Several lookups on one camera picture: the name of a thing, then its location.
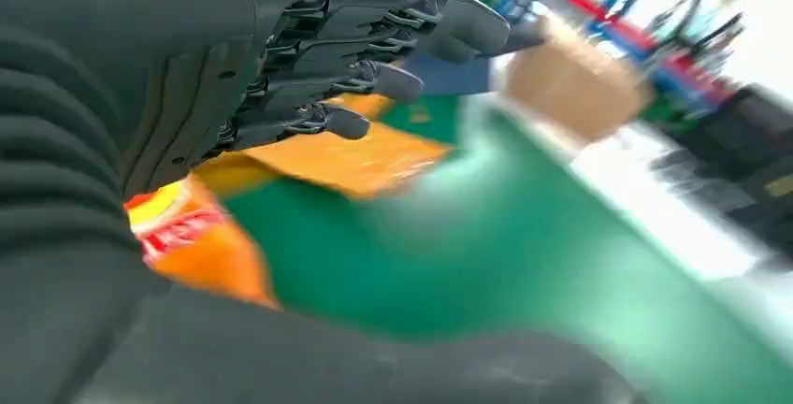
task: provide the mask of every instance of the robotic hand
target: robotic hand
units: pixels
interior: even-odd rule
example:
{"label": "robotic hand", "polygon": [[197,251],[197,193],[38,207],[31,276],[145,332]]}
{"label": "robotic hand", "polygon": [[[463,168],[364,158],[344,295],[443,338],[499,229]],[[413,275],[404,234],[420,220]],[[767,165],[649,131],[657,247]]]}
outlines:
{"label": "robotic hand", "polygon": [[465,62],[498,51],[508,33],[476,0],[300,0],[283,11],[258,76],[208,155],[294,134],[363,137],[363,117],[324,100],[341,93],[415,100],[421,80],[387,63],[416,49]]}
{"label": "robotic hand", "polygon": [[115,146],[125,197],[223,151],[362,137],[367,121],[326,99],[411,100],[421,81],[387,63],[416,50],[465,62],[509,33],[477,0],[4,0],[0,14],[4,67],[90,109],[71,126],[108,129],[96,143]]}

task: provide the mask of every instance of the red label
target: red label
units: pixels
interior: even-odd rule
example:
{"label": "red label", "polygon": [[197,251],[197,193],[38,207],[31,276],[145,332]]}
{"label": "red label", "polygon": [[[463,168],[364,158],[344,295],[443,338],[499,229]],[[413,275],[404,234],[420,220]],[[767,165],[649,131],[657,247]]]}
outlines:
{"label": "red label", "polygon": [[225,221],[226,215],[219,209],[199,209],[165,222],[138,236],[143,243],[143,260],[149,264],[171,250],[193,245],[202,234]]}

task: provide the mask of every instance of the green tabletop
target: green tabletop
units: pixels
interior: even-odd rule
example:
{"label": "green tabletop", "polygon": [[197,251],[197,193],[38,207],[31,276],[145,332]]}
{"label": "green tabletop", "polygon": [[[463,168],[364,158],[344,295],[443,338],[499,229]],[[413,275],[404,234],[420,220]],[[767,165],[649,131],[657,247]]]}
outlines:
{"label": "green tabletop", "polygon": [[793,403],[793,373],[749,325],[508,119],[488,113],[460,140],[398,195],[351,202],[276,180],[227,205],[287,309],[400,339],[552,331],[655,402]]}

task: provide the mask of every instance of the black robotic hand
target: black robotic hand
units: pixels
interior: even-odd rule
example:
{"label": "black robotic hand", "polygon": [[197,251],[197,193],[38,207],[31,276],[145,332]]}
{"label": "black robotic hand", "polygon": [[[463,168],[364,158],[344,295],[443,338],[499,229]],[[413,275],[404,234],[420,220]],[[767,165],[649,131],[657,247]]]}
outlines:
{"label": "black robotic hand", "polygon": [[414,50],[465,62],[498,51],[508,35],[476,0],[300,0],[283,11],[259,75],[209,154],[295,134],[363,137],[368,121],[324,101],[341,93],[414,100],[421,80],[387,63]]}
{"label": "black robotic hand", "polygon": [[421,81],[387,63],[465,61],[509,33],[476,0],[4,0],[0,16],[3,68],[85,108],[58,119],[95,140],[126,197],[222,151],[361,137],[368,123],[327,98],[412,99]]}

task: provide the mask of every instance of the orange snack bag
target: orange snack bag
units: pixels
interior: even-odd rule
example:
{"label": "orange snack bag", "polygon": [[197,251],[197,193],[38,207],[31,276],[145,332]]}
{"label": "orange snack bag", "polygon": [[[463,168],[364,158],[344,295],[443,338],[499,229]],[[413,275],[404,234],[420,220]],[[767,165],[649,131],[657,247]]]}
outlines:
{"label": "orange snack bag", "polygon": [[125,207],[144,262],[187,285],[278,309],[261,250],[195,178]]}

